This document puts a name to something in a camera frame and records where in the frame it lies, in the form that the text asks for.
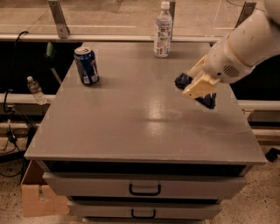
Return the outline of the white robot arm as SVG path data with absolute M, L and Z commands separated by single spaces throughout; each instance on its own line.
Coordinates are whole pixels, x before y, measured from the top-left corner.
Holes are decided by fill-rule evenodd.
M 185 96 L 203 97 L 220 83 L 236 83 L 280 53 L 280 0 L 264 0 L 264 7 L 216 42 L 189 70 L 192 81 L 183 90 Z

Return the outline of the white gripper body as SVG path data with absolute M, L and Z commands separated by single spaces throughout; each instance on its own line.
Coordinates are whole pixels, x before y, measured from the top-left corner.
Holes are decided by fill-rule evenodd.
M 231 51 L 227 40 L 217 42 L 206 56 L 204 70 L 223 83 L 235 83 L 253 71 L 253 66 L 245 66 Z

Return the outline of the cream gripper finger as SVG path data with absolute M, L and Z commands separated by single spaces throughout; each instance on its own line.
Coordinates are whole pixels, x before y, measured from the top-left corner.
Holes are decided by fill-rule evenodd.
M 184 78 L 188 81 L 188 84 L 182 91 L 182 94 L 191 99 L 203 97 L 215 92 L 217 85 L 221 81 L 220 78 L 213 77 L 208 73 L 195 77 L 194 79 L 186 74 Z
M 206 74 L 205 64 L 206 64 L 207 56 L 204 55 L 188 72 L 187 75 L 192 77 L 199 77 L 203 74 Z

